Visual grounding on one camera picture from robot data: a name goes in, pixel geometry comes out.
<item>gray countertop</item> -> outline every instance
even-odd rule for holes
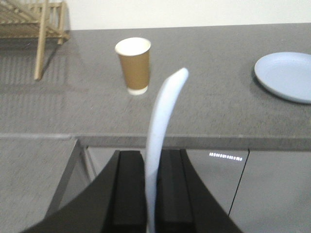
[[[233,148],[290,144],[289,149],[305,149],[311,142],[311,105],[270,94],[253,67],[273,52],[311,53],[310,28],[305,23],[72,31],[61,47],[47,45],[40,82],[32,80],[30,69],[35,42],[7,42],[0,47],[1,136],[66,133],[115,138],[111,144],[119,146],[124,142],[117,138],[136,137],[133,146],[143,146],[162,82],[186,67],[190,78],[176,103],[166,145],[204,147],[220,138]],[[118,41],[131,36],[152,42],[149,89],[138,97],[127,93],[114,52]]]

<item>white cup rim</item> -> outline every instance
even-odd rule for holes
[[[141,55],[148,51],[151,47],[151,42],[141,37],[130,37],[116,44],[115,51],[123,56]]]

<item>plate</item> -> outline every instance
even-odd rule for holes
[[[277,52],[260,58],[255,64],[259,82],[275,95],[299,103],[311,104],[311,55]]]

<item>white wall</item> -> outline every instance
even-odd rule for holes
[[[311,0],[66,0],[72,30],[311,22]]]

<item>white curved object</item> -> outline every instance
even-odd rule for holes
[[[188,78],[182,68],[168,77],[156,97],[149,124],[146,145],[145,190],[147,199],[148,230],[155,233],[156,177],[163,140],[177,97]]]

